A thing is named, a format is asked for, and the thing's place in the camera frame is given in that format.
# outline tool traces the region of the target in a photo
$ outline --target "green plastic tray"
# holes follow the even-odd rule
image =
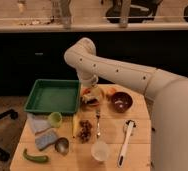
[[[24,110],[33,114],[60,112],[73,115],[77,112],[80,101],[80,83],[78,80],[35,81]]]

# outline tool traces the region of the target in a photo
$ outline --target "dark floor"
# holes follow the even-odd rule
[[[26,120],[26,113],[23,111],[25,101],[25,97],[0,97],[0,113],[12,108],[19,114],[16,120],[12,120],[9,116],[0,120],[0,147],[11,154],[7,162],[0,161],[0,171],[9,171]]]

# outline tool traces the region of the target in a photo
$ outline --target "brown bowl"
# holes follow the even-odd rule
[[[132,104],[131,96],[125,92],[116,92],[111,96],[111,105],[118,113],[124,113]]]

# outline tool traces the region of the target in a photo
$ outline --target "plastic cup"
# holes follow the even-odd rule
[[[98,162],[104,162],[109,158],[109,146],[101,140],[97,140],[91,147],[91,155]]]
[[[48,116],[48,122],[52,127],[58,128],[62,124],[62,114],[59,112],[52,112]]]

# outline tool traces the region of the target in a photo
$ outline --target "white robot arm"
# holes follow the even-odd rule
[[[156,94],[172,81],[182,76],[126,62],[96,56],[96,48],[88,38],[82,38],[65,52],[65,61],[75,68],[82,84],[96,84],[97,76],[113,83],[128,87],[154,100]]]
[[[70,47],[64,58],[86,86],[96,84],[99,76],[152,100],[151,170],[188,171],[188,78],[98,57],[88,38]]]

